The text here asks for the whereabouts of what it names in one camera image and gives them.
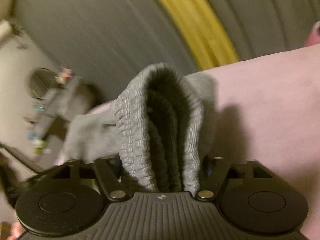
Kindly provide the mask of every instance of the metal screw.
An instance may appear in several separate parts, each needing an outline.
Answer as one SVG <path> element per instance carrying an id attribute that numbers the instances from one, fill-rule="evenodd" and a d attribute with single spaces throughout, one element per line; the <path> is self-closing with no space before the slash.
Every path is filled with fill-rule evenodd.
<path id="1" fill-rule="evenodd" d="M 123 198 L 123 197 L 125 197 L 125 192 L 123 191 L 123 190 L 115 190 L 115 191 L 112 191 L 111 193 L 110 193 L 110 196 L 112 197 L 112 198 L 116 198 L 116 199 L 118 199 L 118 198 Z"/>
<path id="2" fill-rule="evenodd" d="M 210 190 L 201 190 L 198 192 L 198 196 L 200 198 L 212 198 L 213 197 L 213 192 Z"/>

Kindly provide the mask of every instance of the pink skin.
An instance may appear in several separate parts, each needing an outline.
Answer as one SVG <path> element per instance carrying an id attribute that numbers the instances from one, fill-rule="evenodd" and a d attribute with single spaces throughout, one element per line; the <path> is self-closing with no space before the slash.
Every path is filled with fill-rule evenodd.
<path id="1" fill-rule="evenodd" d="M 11 236 L 7 238 L 7 240 L 17 240 L 23 234 L 22 226 L 19 222 L 13 223 L 11 226 Z"/>

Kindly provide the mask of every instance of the black plastic mount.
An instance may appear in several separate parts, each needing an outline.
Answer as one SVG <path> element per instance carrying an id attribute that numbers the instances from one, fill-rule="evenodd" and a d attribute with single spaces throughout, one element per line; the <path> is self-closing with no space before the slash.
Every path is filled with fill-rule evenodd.
<path id="1" fill-rule="evenodd" d="M 298 233 L 308 213 L 305 198 L 257 161 L 232 164 L 223 158 L 206 159 L 206 178 L 195 198 L 185 192 L 130 194 L 118 182 L 114 162 L 71 160 L 25 182 L 23 188 L 29 189 L 18 198 L 16 212 L 28 237 L 93 234 L 92 239 L 104 239 L 94 237 L 98 228 L 111 234 L 114 227 L 129 230 L 126 225 L 135 230 L 138 223 L 153 232 L 161 220 L 163 230 L 170 231 L 172 223 L 196 229 L 203 219 L 216 219 L 224 221 L 217 227 L 225 228 L 226 234 L 234 231 L 238 239 L 305 239 Z M 94 180 L 98 190 L 85 186 L 85 179 Z M 212 194 L 206 197 L 203 191 Z M 215 239 L 210 227 L 205 228 L 204 239 Z"/>

